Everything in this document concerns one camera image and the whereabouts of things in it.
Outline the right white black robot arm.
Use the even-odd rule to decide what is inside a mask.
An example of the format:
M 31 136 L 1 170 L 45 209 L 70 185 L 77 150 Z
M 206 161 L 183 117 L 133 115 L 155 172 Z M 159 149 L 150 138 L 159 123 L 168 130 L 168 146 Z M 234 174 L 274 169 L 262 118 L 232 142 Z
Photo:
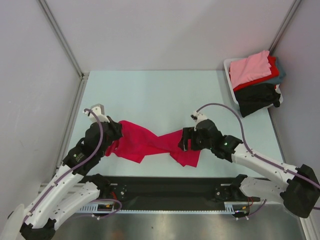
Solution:
M 249 168 L 264 177 L 238 175 L 230 188 L 231 196 L 237 201 L 247 196 L 261 198 L 283 204 L 290 213 L 306 219 L 320 198 L 320 183 L 311 167 L 305 164 L 297 167 L 261 156 L 243 140 L 223 135 L 210 119 L 183 128 L 178 147 L 185 152 L 210 150 L 217 158 Z

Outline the magenta t shirt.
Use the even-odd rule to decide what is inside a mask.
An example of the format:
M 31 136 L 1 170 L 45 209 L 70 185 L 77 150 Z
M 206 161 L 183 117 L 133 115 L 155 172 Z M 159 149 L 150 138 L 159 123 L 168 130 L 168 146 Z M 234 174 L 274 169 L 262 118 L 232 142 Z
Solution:
M 135 123 L 121 120 L 122 137 L 115 140 L 106 150 L 105 156 L 115 154 L 117 157 L 141 163 L 144 157 L 169 154 L 181 166 L 197 167 L 200 150 L 183 151 L 179 148 L 183 131 L 177 130 L 161 136 Z

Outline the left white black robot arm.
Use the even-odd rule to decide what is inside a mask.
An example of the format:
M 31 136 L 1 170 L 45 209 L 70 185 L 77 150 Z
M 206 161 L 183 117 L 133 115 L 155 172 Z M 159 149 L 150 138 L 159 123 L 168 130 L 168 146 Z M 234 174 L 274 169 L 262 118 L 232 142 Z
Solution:
M 72 215 L 91 202 L 102 201 L 107 214 L 122 208 L 107 177 L 92 175 L 71 196 L 67 193 L 105 156 L 108 147 L 122 137 L 122 124 L 109 116 L 86 130 L 62 161 L 57 173 L 39 196 L 26 208 L 19 230 L 25 240 L 50 240 Z

